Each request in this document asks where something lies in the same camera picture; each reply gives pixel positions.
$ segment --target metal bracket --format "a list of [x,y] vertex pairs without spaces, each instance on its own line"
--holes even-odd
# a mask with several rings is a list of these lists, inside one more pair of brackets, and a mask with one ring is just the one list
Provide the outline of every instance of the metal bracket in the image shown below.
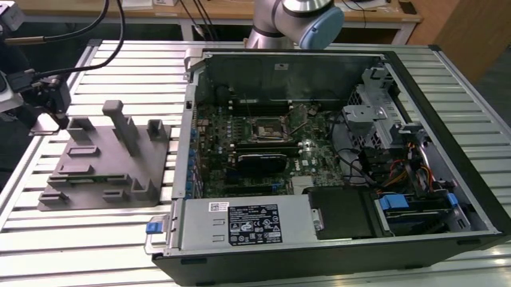
[[185,69],[191,72],[191,67],[203,59],[202,48],[190,48],[185,52]]

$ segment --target black cable bundle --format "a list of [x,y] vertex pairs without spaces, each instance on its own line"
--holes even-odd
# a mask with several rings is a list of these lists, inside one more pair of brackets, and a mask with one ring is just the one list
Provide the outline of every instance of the black cable bundle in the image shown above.
[[[193,23],[194,23],[194,28],[197,30],[197,32],[199,33],[199,35],[203,37],[203,39],[207,41],[206,39],[206,35],[205,35],[205,31],[202,30],[202,27],[201,25],[198,24],[198,22],[195,21],[191,13],[190,13],[190,10],[183,2],[183,0],[181,1],[182,2],[182,5],[183,5],[183,9],[189,15],[189,18],[191,19]],[[210,14],[201,2],[201,0],[194,0],[194,4],[195,4],[195,7],[198,8],[198,11],[199,11],[199,14],[201,14],[201,18],[205,22],[205,26],[206,26],[206,30],[209,32],[209,38],[211,41],[219,41],[219,37],[218,37],[218,34],[217,34],[217,30],[215,30],[215,27],[214,27],[214,23],[211,21],[211,18],[210,18]]]

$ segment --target sticker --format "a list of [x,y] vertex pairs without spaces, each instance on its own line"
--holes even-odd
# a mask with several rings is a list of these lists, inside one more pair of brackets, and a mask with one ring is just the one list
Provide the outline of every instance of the sticker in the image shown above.
[[287,71],[290,64],[275,64],[275,71]]
[[210,202],[210,212],[227,211],[229,207],[229,202]]
[[229,211],[229,239],[233,246],[282,243],[277,204],[233,206]]

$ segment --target table leg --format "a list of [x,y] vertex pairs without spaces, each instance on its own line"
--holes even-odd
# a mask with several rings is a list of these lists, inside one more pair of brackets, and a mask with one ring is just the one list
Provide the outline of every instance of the table leg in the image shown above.
[[404,23],[393,40],[393,45],[408,45],[410,36],[413,35],[417,23]]
[[181,19],[183,41],[194,41],[194,22],[190,19]]

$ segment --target slotted aluminum surface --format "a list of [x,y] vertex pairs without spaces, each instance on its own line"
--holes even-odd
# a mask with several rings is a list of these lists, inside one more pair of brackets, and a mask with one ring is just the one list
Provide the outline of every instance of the slotted aluminum surface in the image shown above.
[[[115,41],[89,48],[83,65],[97,64],[113,53]],[[109,124],[101,116],[103,102],[121,99],[125,113],[137,123],[162,118],[173,125],[173,141],[165,175],[163,202],[169,202],[174,181],[174,161],[179,140],[181,112],[186,81],[183,57],[201,42],[127,41],[109,67],[82,73],[71,80],[71,115],[90,115],[95,124]],[[242,48],[223,43],[222,48]],[[506,210],[511,207],[511,145],[508,128],[488,103],[453,73],[428,47],[334,45],[338,50],[396,50],[460,144],[481,171]],[[408,102],[405,107],[416,117]],[[37,138],[13,181],[13,195],[0,216],[0,286],[175,286],[145,253],[145,226],[169,205],[138,209],[41,212],[38,197],[59,161],[69,134]],[[154,244],[163,242],[154,237]],[[325,276],[237,286],[509,286],[511,247],[468,252],[430,268]]]

